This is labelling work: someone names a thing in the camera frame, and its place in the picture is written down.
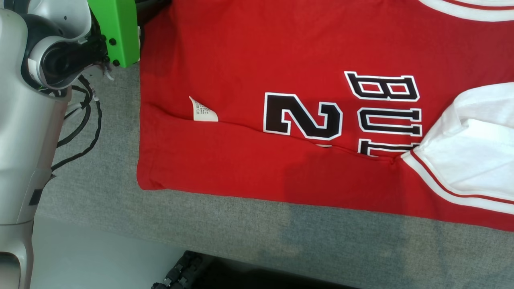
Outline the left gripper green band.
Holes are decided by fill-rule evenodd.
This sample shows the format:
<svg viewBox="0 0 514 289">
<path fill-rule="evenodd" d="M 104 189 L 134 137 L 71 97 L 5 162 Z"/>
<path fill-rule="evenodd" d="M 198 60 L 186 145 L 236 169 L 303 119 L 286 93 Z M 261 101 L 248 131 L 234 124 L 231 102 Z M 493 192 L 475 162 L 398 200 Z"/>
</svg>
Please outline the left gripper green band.
<svg viewBox="0 0 514 289">
<path fill-rule="evenodd" d="M 171 4 L 170 0 L 89 0 L 110 62 L 127 68 L 140 60 L 140 29 Z"/>
</svg>

